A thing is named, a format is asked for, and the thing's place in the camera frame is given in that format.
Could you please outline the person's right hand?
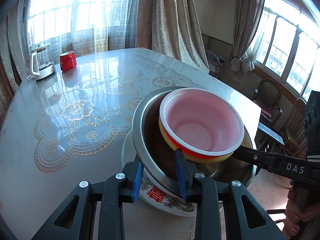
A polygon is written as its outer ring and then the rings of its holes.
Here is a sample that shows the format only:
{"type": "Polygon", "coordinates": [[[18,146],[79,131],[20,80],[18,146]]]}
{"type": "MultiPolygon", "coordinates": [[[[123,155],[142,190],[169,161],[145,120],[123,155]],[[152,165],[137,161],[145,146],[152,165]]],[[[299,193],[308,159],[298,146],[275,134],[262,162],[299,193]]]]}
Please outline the person's right hand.
{"type": "Polygon", "coordinates": [[[291,239],[299,233],[299,222],[309,222],[313,219],[319,218],[319,203],[302,210],[296,203],[296,188],[293,186],[289,189],[287,194],[287,205],[285,209],[286,218],[284,219],[283,234],[287,239],[291,239]]]}

